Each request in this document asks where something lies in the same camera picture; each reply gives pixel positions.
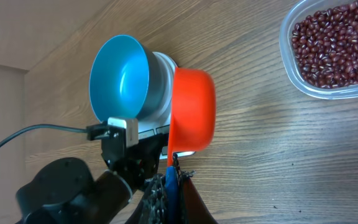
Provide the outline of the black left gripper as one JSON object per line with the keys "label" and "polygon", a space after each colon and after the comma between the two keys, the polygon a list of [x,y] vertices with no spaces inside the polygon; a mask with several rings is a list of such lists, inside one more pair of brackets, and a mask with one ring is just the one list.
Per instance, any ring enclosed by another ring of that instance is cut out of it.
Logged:
{"label": "black left gripper", "polygon": [[117,172],[132,190],[145,190],[149,179],[158,171],[160,154],[168,145],[168,134],[157,134],[126,147],[124,135],[101,141],[102,158],[108,168]]}

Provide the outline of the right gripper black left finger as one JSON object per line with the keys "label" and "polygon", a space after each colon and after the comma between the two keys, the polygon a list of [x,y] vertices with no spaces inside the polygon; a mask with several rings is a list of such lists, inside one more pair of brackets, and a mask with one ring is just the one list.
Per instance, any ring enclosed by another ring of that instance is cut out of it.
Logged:
{"label": "right gripper black left finger", "polygon": [[132,214],[132,223],[168,223],[168,197],[165,188],[165,176],[156,174],[152,179],[145,181],[141,190],[144,194]]}

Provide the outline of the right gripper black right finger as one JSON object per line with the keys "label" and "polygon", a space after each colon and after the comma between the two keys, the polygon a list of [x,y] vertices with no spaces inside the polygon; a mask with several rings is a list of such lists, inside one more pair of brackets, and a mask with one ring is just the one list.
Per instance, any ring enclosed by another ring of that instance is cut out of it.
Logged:
{"label": "right gripper black right finger", "polygon": [[179,218],[182,224],[218,224],[192,182],[195,171],[181,171],[179,176]]}

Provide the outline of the red scoop with blue handle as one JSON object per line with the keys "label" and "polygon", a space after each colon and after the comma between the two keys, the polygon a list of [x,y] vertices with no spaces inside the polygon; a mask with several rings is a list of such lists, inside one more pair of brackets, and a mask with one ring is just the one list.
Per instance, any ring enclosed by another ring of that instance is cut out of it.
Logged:
{"label": "red scoop with blue handle", "polygon": [[216,120],[216,95],[211,76],[189,68],[176,68],[168,137],[165,188],[168,223],[180,223],[178,152],[202,151],[211,143]]}

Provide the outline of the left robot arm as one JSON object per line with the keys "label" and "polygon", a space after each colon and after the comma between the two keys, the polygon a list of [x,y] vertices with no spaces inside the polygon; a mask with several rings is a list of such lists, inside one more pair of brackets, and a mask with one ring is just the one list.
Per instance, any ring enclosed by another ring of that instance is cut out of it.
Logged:
{"label": "left robot arm", "polygon": [[141,139],[131,147],[123,131],[100,140],[108,168],[94,179],[79,158],[47,164],[16,193],[20,223],[109,223],[156,174],[168,135]]}

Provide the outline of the white digital kitchen scale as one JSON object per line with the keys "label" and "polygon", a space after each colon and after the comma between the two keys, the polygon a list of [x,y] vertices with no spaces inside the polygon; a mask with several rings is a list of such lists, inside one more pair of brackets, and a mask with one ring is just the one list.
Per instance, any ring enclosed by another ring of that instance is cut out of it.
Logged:
{"label": "white digital kitchen scale", "polygon": [[139,139],[169,133],[173,76],[177,65],[166,54],[154,52],[153,55],[156,62],[151,68],[156,71],[150,74],[149,90],[142,109],[137,115]]}

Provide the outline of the blue bowl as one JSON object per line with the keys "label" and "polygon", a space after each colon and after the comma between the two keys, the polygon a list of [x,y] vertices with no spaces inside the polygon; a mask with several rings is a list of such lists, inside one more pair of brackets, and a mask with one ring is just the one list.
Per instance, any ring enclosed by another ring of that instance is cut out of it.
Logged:
{"label": "blue bowl", "polygon": [[137,118],[155,62],[153,53],[134,37],[109,39],[97,53],[89,77],[89,99],[97,119]]}

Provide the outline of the clear plastic container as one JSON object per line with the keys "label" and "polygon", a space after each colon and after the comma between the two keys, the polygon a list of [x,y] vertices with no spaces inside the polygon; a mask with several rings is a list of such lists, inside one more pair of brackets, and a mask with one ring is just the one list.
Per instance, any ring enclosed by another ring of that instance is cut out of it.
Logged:
{"label": "clear plastic container", "polygon": [[314,98],[325,100],[358,98],[358,85],[335,89],[322,89],[310,85],[301,76],[301,70],[297,65],[295,53],[291,45],[291,32],[297,22],[302,21],[306,16],[314,14],[316,11],[322,11],[351,2],[351,0],[301,0],[284,17],[279,33],[280,53],[289,80],[301,92]]}

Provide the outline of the red beans in container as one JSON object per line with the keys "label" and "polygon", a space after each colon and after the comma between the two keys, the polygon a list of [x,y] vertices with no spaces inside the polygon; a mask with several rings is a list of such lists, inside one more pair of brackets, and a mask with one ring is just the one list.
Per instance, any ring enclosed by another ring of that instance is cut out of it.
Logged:
{"label": "red beans in container", "polygon": [[297,22],[291,45],[304,81],[318,88],[358,84],[358,0]]}

